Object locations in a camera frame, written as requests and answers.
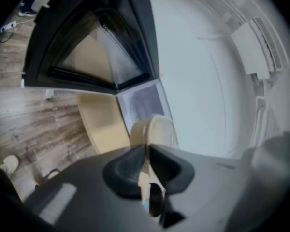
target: wooden floor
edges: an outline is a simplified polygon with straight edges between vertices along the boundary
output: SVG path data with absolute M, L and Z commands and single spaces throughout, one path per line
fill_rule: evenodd
M 36 0 L 33 8 L 47 1 Z M 30 19 L 17 13 L 16 9 L 9 22 Z M 9 177 L 22 199 L 34 190 L 34 179 L 95 154 L 73 92 L 55 91 L 48 101 L 43 89 L 20 88 L 33 27 L 33 21 L 18 24 L 12 38 L 0 44 L 0 164 L 10 154 L 19 157 L 20 166 Z

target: person's foot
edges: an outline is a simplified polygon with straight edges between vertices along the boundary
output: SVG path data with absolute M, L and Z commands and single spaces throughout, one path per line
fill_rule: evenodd
M 33 9 L 28 9 L 28 10 L 20 10 L 18 12 L 18 16 L 21 16 L 21 17 L 24 17 L 24 16 L 27 16 L 27 17 L 33 17 L 33 16 L 36 16 L 38 12 L 36 12 L 35 10 Z

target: wooden panel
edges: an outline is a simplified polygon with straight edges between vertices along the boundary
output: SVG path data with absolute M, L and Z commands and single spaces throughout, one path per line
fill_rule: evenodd
M 130 139 L 115 96 L 77 93 L 78 107 L 97 153 L 130 146 Z

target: black trim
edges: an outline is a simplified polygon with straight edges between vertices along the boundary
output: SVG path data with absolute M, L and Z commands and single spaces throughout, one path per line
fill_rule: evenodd
M 48 74 L 52 79 L 59 80 L 61 82 L 77 83 L 89 86 L 100 86 L 102 88 L 109 89 L 110 92 L 112 92 L 113 89 L 116 89 L 115 84 L 104 82 L 98 78 L 89 77 L 88 75 L 65 68 L 51 67 L 48 71 Z

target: power strip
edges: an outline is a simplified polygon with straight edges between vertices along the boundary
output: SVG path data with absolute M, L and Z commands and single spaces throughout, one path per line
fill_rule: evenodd
M 11 30 L 12 28 L 15 28 L 16 25 L 17 25 L 17 23 L 15 21 L 10 22 L 10 23 L 8 23 L 0 28 L 0 33 L 3 33 L 4 31 Z

